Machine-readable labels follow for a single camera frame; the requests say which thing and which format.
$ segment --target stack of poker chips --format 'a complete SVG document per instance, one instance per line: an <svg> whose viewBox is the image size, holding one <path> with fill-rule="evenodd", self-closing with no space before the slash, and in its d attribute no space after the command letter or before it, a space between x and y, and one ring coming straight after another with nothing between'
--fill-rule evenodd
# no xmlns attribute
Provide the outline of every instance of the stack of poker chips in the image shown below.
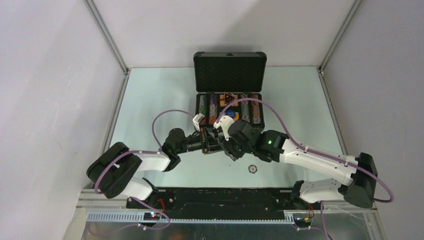
<svg viewBox="0 0 424 240"><path fill-rule="evenodd" d="M241 99L245 99L247 97L248 97L248 95L245 94L245 93L240 95ZM251 118L249 116L249 103L248 103L248 101L242 101L240 103L240 105L241 105L241 119L250 123Z"/></svg>
<svg viewBox="0 0 424 240"><path fill-rule="evenodd" d="M210 104L209 104L209 124L210 125L213 125L218 117L217 102L218 102L218 95L211 94Z"/></svg>
<svg viewBox="0 0 424 240"><path fill-rule="evenodd" d="M206 113L207 113L207 109L206 109L206 102L208 101L208 97L206 95L201 95L200 96L200 101L199 101L199 113L204 115L203 120L201 121L201 124L206 124Z"/></svg>
<svg viewBox="0 0 424 240"><path fill-rule="evenodd" d="M252 98L259 99L257 94L253 94ZM261 111L259 109L259 102L252 101L253 124L261 124Z"/></svg>

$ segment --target aluminum frame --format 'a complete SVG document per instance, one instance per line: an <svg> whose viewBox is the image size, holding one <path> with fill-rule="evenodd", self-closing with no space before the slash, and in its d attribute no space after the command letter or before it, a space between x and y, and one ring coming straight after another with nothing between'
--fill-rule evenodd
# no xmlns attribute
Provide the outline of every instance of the aluminum frame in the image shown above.
<svg viewBox="0 0 424 240"><path fill-rule="evenodd" d="M339 140L342 153L348 154L348 150L346 147L346 143L343 138L342 130L337 118L337 114L335 111L335 108L333 106L333 103L331 101L331 97L329 95L329 91L324 79L324 70L327 66L329 60L331 59L331 56L336 49L337 45L341 41L343 35L346 33L346 30L348 29L353 17L357 13L359 7L361 6L361 3L363 0L355 0L352 4L352 7L350 8L346 18L344 19L339 31L337 32L334 40L331 43L330 48L328 49L321 65L319 66L318 75L321 81L322 89L324 91L325 98L327 100L327 105L331 114L331 118L334 123L334 127L336 130L337 138ZM113 56L115 57L117 63L119 64L122 72L125 74L124 78L122 80L122 84L120 86L118 96L116 98L116 103L113 108L113 114L111 116L109 126L107 129L107 133L105 136L105 139L103 141L103 146L101 149L101 152L103 153L105 150L107 150L110 146L110 143L112 141L113 132L115 129L115 125L118 119L119 111L121 109L122 100L124 98L125 90L128 84L128 79L130 75L130 69L125 64L125 61L115 43L115 41L112 38L111 33L109 32L101 14L99 13L99 10L97 9L96 4L93 0L84 0L84 3L87 6L88 11L93 17L93 20L95 24L97 25L100 33L102 34L105 42L107 43L108 47L110 48ZM126 202L127 198L125 196L118 196L114 199L107 199L104 195L98 195L94 193L93 189L83 189L81 191L78 203L76 208L86 208L89 212L90 211L106 211L106 212L138 212L139 209L126 209ZM345 214L345 213L363 213L364 219L367 222L368 232L370 235L370 238L372 240L377 239L383 239L386 240L387 236L384 232L382 222L380 219L380 216L378 214L377 209L375 208L375 205L371 209L363 209L359 207L355 207L353 205L350 205L347 202L326 202L325 204L325 213L332 213L332 214ZM287 210L287 214L306 214L306 210Z"/></svg>
<svg viewBox="0 0 424 240"><path fill-rule="evenodd" d="M144 219L145 214L151 210L140 211L90 211L87 214L87 222L114 222L114 223L166 223L167 220ZM170 222L174 224L295 224L292 213L285 213L285 219L278 220L216 220L216 219L175 219Z"/></svg>

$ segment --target poker chip case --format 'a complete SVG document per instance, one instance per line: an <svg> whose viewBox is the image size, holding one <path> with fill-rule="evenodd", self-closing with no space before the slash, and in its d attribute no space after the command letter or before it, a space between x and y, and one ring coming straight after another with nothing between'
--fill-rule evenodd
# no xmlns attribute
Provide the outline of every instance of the poker chip case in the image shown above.
<svg viewBox="0 0 424 240"><path fill-rule="evenodd" d="M227 104L241 98L262 99L267 55L263 52L197 52L193 57L196 82L196 114L205 118L200 127L212 128ZM243 119L256 129L265 128L261 103L241 101L225 115Z"/></svg>

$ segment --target black case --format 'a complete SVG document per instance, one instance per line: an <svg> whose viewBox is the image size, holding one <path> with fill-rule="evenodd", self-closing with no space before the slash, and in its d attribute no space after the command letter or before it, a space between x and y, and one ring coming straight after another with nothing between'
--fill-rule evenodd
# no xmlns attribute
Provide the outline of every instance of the black case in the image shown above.
<svg viewBox="0 0 424 240"><path fill-rule="evenodd" d="M194 73L196 79L196 114L199 113L199 104L201 95L207 96L206 124L200 124L203 128L212 128L209 123L209 105L211 94L247 94L251 97L253 94L262 99L259 93L262 90L264 81L265 66L267 55L261 51L258 52L196 52L193 57ZM218 115L224 109L220 106L219 97L217 103ZM249 104L249 114L252 123L252 101ZM241 104L231 106L230 110L241 113ZM262 104L259 104L260 124L252 124L256 129L265 128L264 111Z"/></svg>

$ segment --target small round disc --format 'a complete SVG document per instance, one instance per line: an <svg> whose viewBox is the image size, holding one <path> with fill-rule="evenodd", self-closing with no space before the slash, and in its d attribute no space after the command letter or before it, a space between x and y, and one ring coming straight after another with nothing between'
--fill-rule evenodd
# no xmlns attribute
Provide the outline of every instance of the small round disc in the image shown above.
<svg viewBox="0 0 424 240"><path fill-rule="evenodd" d="M256 167L256 165L253 165L253 164L250 165L248 169L249 169L249 173L251 174L254 174L258 171L258 168Z"/></svg>

